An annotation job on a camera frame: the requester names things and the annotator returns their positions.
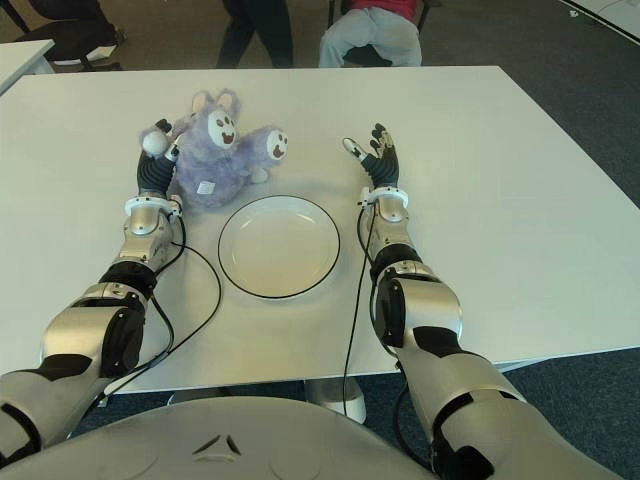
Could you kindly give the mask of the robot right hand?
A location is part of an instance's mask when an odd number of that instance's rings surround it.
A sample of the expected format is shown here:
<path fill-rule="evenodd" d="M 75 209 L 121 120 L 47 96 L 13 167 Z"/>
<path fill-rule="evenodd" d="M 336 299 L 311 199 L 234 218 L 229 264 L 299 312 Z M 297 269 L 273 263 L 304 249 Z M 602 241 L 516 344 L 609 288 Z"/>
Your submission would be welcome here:
<path fill-rule="evenodd" d="M 342 140 L 345 150 L 353 156 L 368 174 L 375 188 L 397 187 L 399 179 L 399 161 L 393 138 L 380 123 L 371 131 L 370 153 L 351 138 Z"/>

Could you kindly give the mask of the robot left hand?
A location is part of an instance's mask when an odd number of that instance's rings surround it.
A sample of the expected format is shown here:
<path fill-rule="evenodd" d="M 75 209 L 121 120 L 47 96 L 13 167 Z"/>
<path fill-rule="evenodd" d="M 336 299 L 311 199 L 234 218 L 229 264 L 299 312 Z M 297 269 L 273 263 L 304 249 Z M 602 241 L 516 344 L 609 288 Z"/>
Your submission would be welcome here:
<path fill-rule="evenodd" d="M 174 135 L 166 119 L 158 120 L 139 135 L 141 153 L 137 185 L 141 195 L 166 198 L 181 151 L 182 135 Z"/>

